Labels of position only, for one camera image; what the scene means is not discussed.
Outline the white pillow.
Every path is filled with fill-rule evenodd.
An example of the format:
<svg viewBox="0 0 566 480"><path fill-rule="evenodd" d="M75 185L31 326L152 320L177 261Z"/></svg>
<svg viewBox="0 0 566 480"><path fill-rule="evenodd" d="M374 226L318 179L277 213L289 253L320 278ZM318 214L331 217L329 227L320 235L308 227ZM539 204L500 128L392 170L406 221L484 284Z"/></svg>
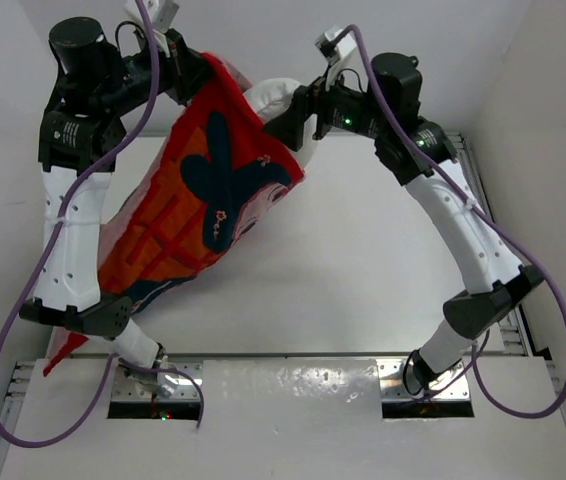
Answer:
<svg viewBox="0 0 566 480"><path fill-rule="evenodd" d="M289 108L295 91L301 86L295 79L273 78L253 85L243 96L257 117L266 124Z"/></svg>

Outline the red cartoon print pillowcase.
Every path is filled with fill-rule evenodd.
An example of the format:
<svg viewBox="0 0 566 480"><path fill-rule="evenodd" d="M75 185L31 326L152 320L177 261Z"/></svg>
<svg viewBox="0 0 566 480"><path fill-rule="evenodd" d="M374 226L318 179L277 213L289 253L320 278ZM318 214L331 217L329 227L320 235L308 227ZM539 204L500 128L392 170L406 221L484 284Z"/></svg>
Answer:
<svg viewBox="0 0 566 480"><path fill-rule="evenodd" d="M262 131L255 84L206 53L212 77L172 126L142 181L99 226L97 280L131 315L218 262L303 181L315 150Z"/></svg>

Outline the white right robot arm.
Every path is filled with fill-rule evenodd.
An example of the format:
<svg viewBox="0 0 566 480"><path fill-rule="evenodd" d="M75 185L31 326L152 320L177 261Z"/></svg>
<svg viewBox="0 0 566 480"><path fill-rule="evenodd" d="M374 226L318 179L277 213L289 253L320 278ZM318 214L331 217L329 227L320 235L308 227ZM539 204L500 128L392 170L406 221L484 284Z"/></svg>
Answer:
<svg viewBox="0 0 566 480"><path fill-rule="evenodd" d="M416 57L382 53L371 61L373 81L401 133L385 118L371 89L357 92L341 80L317 78L305 86L287 81L278 92L282 110L268 117L265 133L298 152L309 140L339 128L373 140L375 154L423 208L452 254L464 289L443 305L443 320L403 367L412 396L429 389L456 366L463 351L505 318L542 281L480 216L456 150L444 130L419 113L422 75Z"/></svg>

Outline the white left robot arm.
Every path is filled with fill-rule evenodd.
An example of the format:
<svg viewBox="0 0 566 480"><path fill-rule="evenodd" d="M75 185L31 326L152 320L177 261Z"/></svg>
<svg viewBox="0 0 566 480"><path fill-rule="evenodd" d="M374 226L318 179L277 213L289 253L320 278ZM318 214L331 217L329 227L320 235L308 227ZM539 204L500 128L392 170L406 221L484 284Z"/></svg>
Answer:
<svg viewBox="0 0 566 480"><path fill-rule="evenodd" d="M187 104L211 70L169 21L151 20L139 42L139 53L124 57L89 17L66 19L50 30L57 79L38 154L46 246L18 314L101 339L127 362L151 368L159 344L133 322L131 300L102 291L97 279L102 209L116 157L132 140L123 116L161 93Z"/></svg>

